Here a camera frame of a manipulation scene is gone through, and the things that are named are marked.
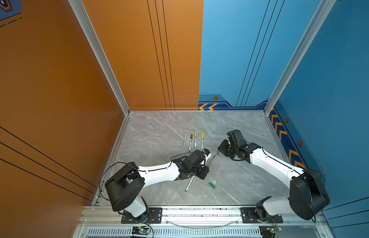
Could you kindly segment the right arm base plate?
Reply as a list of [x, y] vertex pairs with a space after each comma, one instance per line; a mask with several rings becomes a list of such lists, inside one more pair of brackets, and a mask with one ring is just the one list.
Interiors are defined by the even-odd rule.
[[271, 216], [265, 212], [262, 208], [258, 207], [242, 207], [240, 208], [241, 217], [244, 224], [255, 223], [255, 224], [269, 224], [277, 223], [282, 224], [283, 218], [281, 215]]

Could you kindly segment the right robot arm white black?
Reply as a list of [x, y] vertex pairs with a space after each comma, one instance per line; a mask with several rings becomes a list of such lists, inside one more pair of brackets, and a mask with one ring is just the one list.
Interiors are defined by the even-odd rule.
[[227, 137], [218, 147], [224, 156], [258, 166], [289, 188], [288, 197], [268, 196], [257, 203], [255, 214], [260, 222], [267, 223], [276, 215], [288, 214], [298, 215], [304, 220], [313, 220], [316, 214], [330, 204], [329, 195], [318, 171], [284, 162], [258, 144], [248, 143], [240, 130], [228, 132]]

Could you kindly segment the white pen light green end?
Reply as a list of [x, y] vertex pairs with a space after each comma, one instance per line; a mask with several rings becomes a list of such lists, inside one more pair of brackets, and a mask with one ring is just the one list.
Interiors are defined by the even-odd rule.
[[194, 148], [197, 148], [197, 131], [194, 131]]

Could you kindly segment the white pen green tip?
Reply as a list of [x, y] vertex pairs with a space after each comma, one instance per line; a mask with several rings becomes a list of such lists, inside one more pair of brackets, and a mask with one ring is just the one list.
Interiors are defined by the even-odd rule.
[[195, 176], [192, 176], [192, 177], [191, 177], [191, 179], [189, 180], [188, 185], [187, 185], [187, 187], [186, 187], [186, 189], [185, 189], [185, 192], [187, 192], [187, 191], [188, 191], [188, 189], [189, 189], [189, 187], [190, 187], [190, 185], [191, 185], [192, 181], [194, 180], [194, 178], [195, 178]]

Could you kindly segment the white pen yellow end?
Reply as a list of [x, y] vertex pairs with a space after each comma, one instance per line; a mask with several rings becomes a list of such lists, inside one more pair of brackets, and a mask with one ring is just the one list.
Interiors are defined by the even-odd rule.
[[204, 149], [204, 135], [205, 135], [205, 133], [202, 132], [202, 134], [201, 134], [201, 150]]

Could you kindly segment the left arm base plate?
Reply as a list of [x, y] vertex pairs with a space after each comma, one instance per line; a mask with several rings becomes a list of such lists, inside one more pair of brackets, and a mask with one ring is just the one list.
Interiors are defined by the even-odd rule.
[[138, 217], [133, 217], [130, 212], [122, 212], [122, 224], [160, 224], [162, 221], [162, 211], [161, 207], [148, 208], [146, 212]]

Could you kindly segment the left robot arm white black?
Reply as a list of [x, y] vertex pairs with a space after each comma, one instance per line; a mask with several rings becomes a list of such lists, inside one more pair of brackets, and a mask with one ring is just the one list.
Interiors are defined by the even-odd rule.
[[150, 218], [150, 209], [140, 192], [166, 181], [185, 180], [192, 177], [205, 179], [209, 172], [206, 162], [211, 158], [208, 149], [195, 150], [190, 155], [180, 154], [170, 162], [157, 166], [139, 167], [126, 163], [105, 182], [105, 189], [114, 212], [124, 211], [138, 222]]

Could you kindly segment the white pen dark green end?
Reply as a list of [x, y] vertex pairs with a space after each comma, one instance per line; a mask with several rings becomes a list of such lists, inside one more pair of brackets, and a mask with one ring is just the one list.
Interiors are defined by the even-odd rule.
[[186, 140], [187, 140], [187, 132], [184, 134], [183, 150], [185, 150], [186, 147]]

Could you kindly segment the white pen brown end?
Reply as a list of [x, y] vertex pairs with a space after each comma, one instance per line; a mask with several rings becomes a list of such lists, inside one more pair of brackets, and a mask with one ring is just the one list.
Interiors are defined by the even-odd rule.
[[190, 135], [190, 138], [189, 138], [189, 147], [188, 147], [188, 152], [191, 152], [192, 139], [193, 139], [193, 135], [191, 134], [191, 135]]

